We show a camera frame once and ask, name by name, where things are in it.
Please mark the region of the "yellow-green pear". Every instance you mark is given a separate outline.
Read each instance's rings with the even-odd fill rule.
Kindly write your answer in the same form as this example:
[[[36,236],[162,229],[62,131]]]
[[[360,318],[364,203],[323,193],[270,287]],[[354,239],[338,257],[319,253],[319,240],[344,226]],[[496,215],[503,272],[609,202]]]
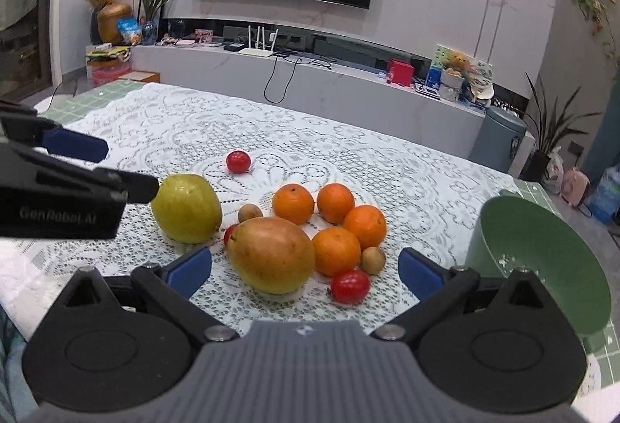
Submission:
[[[164,178],[150,208],[166,236],[191,245],[208,241],[223,220],[220,199],[210,183],[196,174]]]

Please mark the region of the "brown longan right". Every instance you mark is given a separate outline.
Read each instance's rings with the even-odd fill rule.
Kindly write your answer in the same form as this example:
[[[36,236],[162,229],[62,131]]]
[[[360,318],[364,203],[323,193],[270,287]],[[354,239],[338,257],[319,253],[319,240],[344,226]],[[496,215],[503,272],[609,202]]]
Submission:
[[[359,269],[366,274],[376,276],[384,270],[386,254],[380,247],[365,248],[360,259]]]

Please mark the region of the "brown longan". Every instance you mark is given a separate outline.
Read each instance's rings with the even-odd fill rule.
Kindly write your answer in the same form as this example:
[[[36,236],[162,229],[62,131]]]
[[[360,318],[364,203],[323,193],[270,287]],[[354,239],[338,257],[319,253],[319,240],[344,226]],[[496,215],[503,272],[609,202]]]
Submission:
[[[245,204],[239,208],[238,222],[244,223],[247,220],[263,217],[263,212],[258,205]]]
[[[380,247],[365,248],[360,259],[359,269],[366,274],[376,276],[384,270],[386,254]]]

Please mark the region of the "green colander bowl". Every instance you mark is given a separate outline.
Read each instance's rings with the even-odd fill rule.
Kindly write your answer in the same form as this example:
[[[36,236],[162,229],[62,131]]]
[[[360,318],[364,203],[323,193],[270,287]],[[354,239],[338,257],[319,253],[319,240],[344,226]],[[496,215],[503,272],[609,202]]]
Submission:
[[[611,291],[593,251],[560,216],[512,193],[481,207],[465,264],[483,277],[532,270],[581,338],[610,321]]]

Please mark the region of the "orange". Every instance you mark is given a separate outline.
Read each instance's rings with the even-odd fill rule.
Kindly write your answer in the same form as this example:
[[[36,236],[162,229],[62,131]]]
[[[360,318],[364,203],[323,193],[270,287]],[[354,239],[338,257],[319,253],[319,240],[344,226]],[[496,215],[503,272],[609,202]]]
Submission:
[[[379,247],[387,235],[387,222],[381,210],[373,205],[359,205],[345,217],[343,228],[352,233],[362,249]]]
[[[320,188],[316,207],[328,223],[340,224],[355,207],[355,198],[349,188],[341,183],[328,183]]]
[[[273,195],[271,206],[275,216],[300,226],[311,218],[315,202],[306,188],[298,183],[287,183]]]
[[[325,276],[335,276],[359,265],[362,248],[358,239],[341,227],[320,231],[312,238],[315,269]]]

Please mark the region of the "brown longan left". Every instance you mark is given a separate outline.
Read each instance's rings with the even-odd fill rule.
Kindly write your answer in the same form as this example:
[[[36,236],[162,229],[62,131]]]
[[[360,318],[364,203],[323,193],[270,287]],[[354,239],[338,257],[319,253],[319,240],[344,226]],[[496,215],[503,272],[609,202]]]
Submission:
[[[263,217],[263,212],[258,205],[245,204],[239,208],[238,222],[244,223],[247,220]]]

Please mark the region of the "orange front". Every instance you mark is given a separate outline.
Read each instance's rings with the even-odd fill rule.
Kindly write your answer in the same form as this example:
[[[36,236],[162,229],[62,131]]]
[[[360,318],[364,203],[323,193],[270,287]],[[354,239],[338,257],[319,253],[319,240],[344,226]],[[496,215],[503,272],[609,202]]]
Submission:
[[[320,231],[312,238],[315,269],[325,276],[335,276],[359,265],[362,248],[358,239],[341,227]]]

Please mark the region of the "orange back right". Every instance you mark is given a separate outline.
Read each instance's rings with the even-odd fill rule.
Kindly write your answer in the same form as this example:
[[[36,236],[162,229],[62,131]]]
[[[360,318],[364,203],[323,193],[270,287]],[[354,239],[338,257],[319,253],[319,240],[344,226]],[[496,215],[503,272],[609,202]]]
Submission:
[[[355,198],[349,188],[341,183],[328,183],[320,188],[316,207],[328,223],[340,224],[355,207]]]

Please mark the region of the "lone red cherry tomato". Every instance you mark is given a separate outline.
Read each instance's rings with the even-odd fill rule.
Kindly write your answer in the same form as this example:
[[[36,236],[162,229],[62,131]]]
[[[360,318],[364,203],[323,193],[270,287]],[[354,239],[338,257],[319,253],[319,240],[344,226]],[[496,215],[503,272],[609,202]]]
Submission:
[[[226,157],[226,166],[232,174],[247,173],[251,167],[251,157],[245,151],[232,151]]]

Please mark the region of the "orange back left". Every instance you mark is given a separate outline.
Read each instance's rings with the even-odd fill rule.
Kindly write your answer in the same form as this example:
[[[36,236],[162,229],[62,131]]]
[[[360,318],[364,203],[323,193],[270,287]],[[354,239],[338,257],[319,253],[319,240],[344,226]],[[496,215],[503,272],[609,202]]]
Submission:
[[[300,226],[311,218],[315,202],[306,188],[298,183],[287,183],[273,195],[271,206],[275,216]]]

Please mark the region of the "white lace tablecloth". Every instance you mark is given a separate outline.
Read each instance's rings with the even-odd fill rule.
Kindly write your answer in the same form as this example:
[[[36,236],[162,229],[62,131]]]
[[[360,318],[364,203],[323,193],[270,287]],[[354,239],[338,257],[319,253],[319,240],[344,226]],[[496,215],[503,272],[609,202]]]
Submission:
[[[64,126],[106,140],[112,169],[166,177],[206,178],[220,199],[223,221],[239,208],[271,210],[280,187],[298,183],[316,193],[341,183],[361,205],[387,220],[387,263],[357,306],[340,306],[322,276],[283,301],[255,292],[232,269],[220,236],[210,240],[212,271],[193,302],[245,333],[254,320],[355,320],[366,331],[409,309],[415,296],[400,282],[398,254],[411,247],[446,268],[465,262],[481,206],[512,177],[407,140],[282,107],[174,86],[108,85],[49,111]],[[232,174],[227,155],[251,157],[247,173]]]

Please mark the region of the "golden vase dried flowers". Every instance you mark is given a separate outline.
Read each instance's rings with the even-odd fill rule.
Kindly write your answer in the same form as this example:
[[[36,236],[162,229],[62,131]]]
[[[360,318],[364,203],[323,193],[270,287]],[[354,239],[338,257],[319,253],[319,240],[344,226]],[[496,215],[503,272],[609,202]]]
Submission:
[[[118,21],[133,15],[131,6],[120,0],[86,0],[91,6],[90,41],[93,45],[123,43]]]

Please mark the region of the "grey pedal trash bin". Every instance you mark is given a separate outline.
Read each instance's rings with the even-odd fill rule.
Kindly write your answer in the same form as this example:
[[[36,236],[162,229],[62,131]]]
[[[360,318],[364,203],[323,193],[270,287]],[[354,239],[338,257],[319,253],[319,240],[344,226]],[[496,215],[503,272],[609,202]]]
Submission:
[[[507,173],[524,139],[527,125],[519,116],[497,107],[487,109],[469,160]]]

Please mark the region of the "pink piggy heater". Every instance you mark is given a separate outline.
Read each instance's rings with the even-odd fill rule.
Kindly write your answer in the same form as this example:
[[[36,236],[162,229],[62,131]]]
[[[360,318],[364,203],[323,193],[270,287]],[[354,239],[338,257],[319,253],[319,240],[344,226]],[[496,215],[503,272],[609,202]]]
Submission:
[[[561,198],[572,208],[578,208],[589,192],[589,178],[578,168],[564,173],[560,189]]]

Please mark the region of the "green checked table mat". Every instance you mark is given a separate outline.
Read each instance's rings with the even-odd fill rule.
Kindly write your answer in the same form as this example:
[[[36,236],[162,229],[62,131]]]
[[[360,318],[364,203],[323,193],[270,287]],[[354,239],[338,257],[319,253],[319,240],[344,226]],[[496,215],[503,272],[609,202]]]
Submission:
[[[157,83],[115,81],[56,97],[49,119],[108,142],[111,167],[164,177],[195,173],[220,198],[224,223],[242,205],[271,209],[276,190],[349,187],[378,207],[390,257],[411,247],[441,266],[465,260],[482,206],[497,202],[500,245],[482,257],[505,276],[525,263],[564,311],[595,322],[585,335],[581,395],[619,380],[611,291],[596,255],[542,187],[407,140],[238,97]]]

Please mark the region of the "blue water jug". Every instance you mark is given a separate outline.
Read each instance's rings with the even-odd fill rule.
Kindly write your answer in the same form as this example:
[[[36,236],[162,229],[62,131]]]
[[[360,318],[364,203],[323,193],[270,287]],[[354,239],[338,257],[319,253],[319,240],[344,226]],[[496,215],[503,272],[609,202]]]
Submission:
[[[593,194],[587,200],[587,206],[593,216],[601,223],[609,223],[619,209],[620,202],[620,166],[607,168]]]

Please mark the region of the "potted plant by bin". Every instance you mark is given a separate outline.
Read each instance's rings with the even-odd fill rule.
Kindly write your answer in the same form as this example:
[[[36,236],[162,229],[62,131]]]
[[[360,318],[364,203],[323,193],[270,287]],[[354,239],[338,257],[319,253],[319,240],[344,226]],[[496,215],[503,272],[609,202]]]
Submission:
[[[525,163],[520,180],[540,183],[551,161],[552,151],[569,136],[588,135],[586,130],[577,127],[582,119],[591,119],[602,114],[601,111],[578,113],[571,111],[582,87],[578,86],[562,106],[559,98],[549,102],[546,89],[541,79],[535,84],[531,76],[525,75],[531,89],[535,114],[524,112],[524,116],[533,124],[535,132],[535,148]]]

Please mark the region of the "white tv cabinet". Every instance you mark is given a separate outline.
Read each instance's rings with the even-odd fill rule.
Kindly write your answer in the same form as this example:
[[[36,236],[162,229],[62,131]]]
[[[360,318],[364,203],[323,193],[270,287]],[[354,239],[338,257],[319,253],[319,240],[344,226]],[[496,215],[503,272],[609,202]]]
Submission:
[[[377,74],[338,65],[319,66],[299,57],[250,57],[196,47],[138,46],[133,67],[158,72],[165,84],[242,97],[317,115],[469,156],[483,115],[389,84]]]

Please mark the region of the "red box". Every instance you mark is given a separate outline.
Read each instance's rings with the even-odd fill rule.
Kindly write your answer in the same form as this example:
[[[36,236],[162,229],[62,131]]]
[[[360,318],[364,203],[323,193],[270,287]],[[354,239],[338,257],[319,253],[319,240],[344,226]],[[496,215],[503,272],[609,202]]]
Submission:
[[[415,68],[406,62],[391,59],[388,61],[387,82],[403,87],[410,87],[413,83]]]

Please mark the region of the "teddy bear toy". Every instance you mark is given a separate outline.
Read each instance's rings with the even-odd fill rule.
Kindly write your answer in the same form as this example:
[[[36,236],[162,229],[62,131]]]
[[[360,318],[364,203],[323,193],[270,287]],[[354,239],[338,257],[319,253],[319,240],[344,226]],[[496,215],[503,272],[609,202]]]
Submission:
[[[471,71],[471,57],[460,51],[450,50],[443,59],[443,69],[466,78]]]

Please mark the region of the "white wifi router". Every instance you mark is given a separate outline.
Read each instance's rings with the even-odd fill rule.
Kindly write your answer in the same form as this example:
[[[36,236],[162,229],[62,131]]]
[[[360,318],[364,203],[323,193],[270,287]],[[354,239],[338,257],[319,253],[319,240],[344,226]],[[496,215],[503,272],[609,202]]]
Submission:
[[[249,26],[247,43],[239,51],[240,54],[250,55],[250,57],[272,57],[276,54],[276,40],[279,36],[277,29],[267,33],[264,26],[257,26],[254,29],[254,36],[251,36],[251,32],[253,29]]]

